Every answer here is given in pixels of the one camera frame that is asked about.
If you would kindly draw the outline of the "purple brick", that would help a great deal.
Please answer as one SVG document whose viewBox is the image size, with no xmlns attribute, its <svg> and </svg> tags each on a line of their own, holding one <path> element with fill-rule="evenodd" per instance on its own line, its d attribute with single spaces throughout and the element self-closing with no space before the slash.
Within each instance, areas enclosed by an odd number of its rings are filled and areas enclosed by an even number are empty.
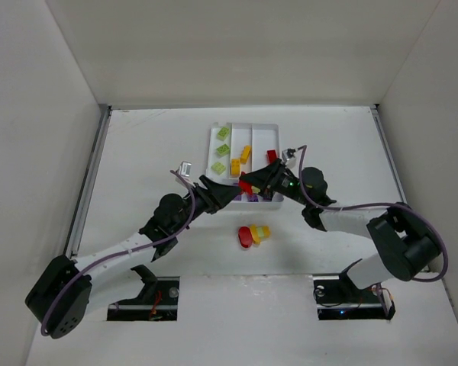
<svg viewBox="0 0 458 366">
<path fill-rule="evenodd" d="M 250 203 L 257 203 L 259 201 L 257 194 L 247 194 L 247 201 Z"/>
</svg>

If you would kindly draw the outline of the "red rectangular brick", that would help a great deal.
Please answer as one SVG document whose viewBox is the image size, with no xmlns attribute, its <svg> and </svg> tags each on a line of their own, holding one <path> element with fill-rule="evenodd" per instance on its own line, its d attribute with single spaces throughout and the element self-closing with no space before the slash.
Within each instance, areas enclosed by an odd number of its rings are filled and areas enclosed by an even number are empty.
<svg viewBox="0 0 458 366">
<path fill-rule="evenodd" d="M 270 149 L 266 151 L 266 157 L 269 164 L 274 163 L 278 159 L 277 151 Z"/>
</svg>

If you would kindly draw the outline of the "yellow long brick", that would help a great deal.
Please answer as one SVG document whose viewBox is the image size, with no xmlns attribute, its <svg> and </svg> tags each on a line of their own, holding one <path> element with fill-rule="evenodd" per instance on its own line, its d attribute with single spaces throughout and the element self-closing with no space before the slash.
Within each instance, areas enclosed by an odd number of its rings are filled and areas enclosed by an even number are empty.
<svg viewBox="0 0 458 366">
<path fill-rule="evenodd" d="M 242 165 L 247 164 L 250 154 L 251 154 L 251 145 L 246 145 L 240 154 L 240 163 Z"/>
</svg>

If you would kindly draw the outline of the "lime green square brick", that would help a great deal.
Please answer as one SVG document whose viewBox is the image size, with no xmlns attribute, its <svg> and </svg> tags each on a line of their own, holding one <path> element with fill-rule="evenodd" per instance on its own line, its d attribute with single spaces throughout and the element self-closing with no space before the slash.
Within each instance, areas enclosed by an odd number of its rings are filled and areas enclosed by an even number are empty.
<svg viewBox="0 0 458 366">
<path fill-rule="evenodd" d="M 211 165 L 211 171 L 216 175 L 222 175 L 226 171 L 226 166 L 222 162 L 215 162 Z"/>
<path fill-rule="evenodd" d="M 231 152 L 231 148 L 226 143 L 216 148 L 216 153 L 217 153 L 217 156 L 219 157 L 228 156 L 230 152 Z"/>
</svg>

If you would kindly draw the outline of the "lavender half-round brick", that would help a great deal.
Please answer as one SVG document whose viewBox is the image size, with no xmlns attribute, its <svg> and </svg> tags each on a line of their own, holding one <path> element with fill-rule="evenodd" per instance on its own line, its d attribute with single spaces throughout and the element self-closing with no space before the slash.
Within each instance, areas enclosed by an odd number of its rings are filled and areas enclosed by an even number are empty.
<svg viewBox="0 0 458 366">
<path fill-rule="evenodd" d="M 237 195 L 235 198 L 234 198 L 234 201 L 241 201 L 241 202 L 244 202 L 245 199 L 244 199 L 244 194 L 241 193 L 239 195 Z"/>
</svg>

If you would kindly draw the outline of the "red butterfly-shaped brick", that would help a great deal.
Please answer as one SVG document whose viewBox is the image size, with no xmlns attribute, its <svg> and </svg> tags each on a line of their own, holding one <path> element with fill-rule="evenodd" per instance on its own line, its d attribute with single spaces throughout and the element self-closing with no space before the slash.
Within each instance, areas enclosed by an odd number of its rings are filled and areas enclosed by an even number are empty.
<svg viewBox="0 0 458 366">
<path fill-rule="evenodd" d="M 252 195 L 253 194 L 253 189 L 252 189 L 252 185 L 245 182 L 245 181 L 241 181 L 239 180 L 238 182 L 238 186 L 240 187 L 241 191 L 243 193 L 246 193 L 248 195 Z"/>
</svg>

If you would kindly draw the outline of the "yellow butterfly print brick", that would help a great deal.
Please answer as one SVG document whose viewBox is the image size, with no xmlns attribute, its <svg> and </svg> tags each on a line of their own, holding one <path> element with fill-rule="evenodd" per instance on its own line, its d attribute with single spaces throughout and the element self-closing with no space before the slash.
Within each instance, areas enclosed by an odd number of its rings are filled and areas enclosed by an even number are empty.
<svg viewBox="0 0 458 366">
<path fill-rule="evenodd" d="M 230 164 L 230 176 L 239 177 L 240 176 L 240 159 L 232 159 Z"/>
</svg>

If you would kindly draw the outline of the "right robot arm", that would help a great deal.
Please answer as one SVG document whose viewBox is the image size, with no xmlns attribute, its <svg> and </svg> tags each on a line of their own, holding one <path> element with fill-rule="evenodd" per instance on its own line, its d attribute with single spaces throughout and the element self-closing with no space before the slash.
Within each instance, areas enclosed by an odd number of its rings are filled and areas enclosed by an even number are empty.
<svg viewBox="0 0 458 366">
<path fill-rule="evenodd" d="M 433 260 L 447 257 L 435 229 L 407 204 L 342 207 L 327 195 L 327 182 L 319 169 L 304 168 L 294 175 L 277 159 L 242 175 L 240 182 L 259 188 L 264 196 L 278 193 L 303 204 L 302 216 L 316 230 L 370 239 L 375 254 L 352 263 L 339 275 L 340 281 L 350 287 L 362 290 L 390 278 L 415 281 Z"/>
</svg>

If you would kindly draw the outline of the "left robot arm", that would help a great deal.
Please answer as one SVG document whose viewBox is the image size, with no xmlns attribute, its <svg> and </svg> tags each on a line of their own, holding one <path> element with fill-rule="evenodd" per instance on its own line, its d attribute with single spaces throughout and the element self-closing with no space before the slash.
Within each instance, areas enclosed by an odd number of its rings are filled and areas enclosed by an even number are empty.
<svg viewBox="0 0 458 366">
<path fill-rule="evenodd" d="M 197 183 L 182 182 L 182 197 L 164 195 L 153 216 L 124 241 L 91 255 L 59 255 L 44 269 L 25 298 L 27 308 L 40 323 L 42 336 L 59 339 L 75 329 L 91 307 L 102 285 L 119 274 L 165 256 L 178 235 L 202 214 L 215 214 L 240 193 L 201 175 Z"/>
</svg>

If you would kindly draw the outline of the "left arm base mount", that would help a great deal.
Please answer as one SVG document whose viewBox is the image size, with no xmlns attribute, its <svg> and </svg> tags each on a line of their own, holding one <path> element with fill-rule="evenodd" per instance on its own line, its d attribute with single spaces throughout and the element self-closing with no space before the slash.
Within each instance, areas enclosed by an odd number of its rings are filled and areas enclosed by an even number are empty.
<svg viewBox="0 0 458 366">
<path fill-rule="evenodd" d="M 178 317 L 180 277 L 157 277 L 145 265 L 131 269 L 142 282 L 135 297 L 119 300 L 108 307 L 110 322 L 172 322 Z"/>
</svg>

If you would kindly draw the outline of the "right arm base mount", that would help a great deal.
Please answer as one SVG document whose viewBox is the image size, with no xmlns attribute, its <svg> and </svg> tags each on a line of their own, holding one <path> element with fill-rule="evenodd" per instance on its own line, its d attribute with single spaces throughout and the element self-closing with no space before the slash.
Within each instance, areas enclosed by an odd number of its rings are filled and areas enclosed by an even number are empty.
<svg viewBox="0 0 458 366">
<path fill-rule="evenodd" d="M 340 273 L 320 274 L 313 277 L 313 298 L 318 319 L 390 321 L 395 315 L 395 301 L 390 291 L 381 284 L 359 289 L 347 272 L 360 260 Z"/>
</svg>

